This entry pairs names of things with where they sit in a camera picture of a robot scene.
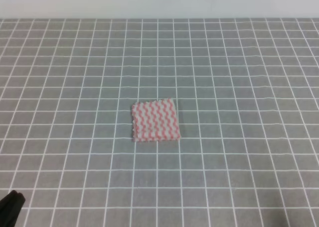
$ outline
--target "black object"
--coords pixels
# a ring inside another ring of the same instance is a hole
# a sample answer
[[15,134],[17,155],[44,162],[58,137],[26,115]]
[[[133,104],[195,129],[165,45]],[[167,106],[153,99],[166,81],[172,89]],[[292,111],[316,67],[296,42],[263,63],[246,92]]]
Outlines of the black object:
[[23,194],[11,191],[0,201],[0,227],[14,227],[25,202]]

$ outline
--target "gray grid mat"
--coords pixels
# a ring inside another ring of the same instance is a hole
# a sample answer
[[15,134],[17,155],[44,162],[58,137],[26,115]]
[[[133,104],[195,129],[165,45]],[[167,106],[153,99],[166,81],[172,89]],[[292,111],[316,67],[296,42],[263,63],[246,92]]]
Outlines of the gray grid mat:
[[[0,20],[17,226],[319,226],[318,21]],[[134,144],[168,97],[182,139]]]

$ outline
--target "wavy striped fabric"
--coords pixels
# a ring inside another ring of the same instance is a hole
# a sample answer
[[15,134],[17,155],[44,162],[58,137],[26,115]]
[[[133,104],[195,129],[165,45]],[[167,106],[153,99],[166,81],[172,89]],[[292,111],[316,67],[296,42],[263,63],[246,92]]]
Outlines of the wavy striped fabric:
[[175,105],[172,99],[136,103],[132,106],[134,141],[178,140]]

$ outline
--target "white wall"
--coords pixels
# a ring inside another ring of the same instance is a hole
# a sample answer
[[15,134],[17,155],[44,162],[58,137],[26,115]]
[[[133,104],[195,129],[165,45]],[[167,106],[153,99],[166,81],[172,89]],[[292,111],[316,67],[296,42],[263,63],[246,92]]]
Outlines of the white wall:
[[318,0],[0,0],[0,18],[310,17]]

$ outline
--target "cloth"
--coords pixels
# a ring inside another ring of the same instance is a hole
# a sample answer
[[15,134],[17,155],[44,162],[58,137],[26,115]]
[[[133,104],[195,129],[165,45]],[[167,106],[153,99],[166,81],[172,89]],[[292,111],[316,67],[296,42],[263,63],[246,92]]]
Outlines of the cloth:
[[136,103],[132,106],[134,141],[178,140],[175,105],[172,99]]

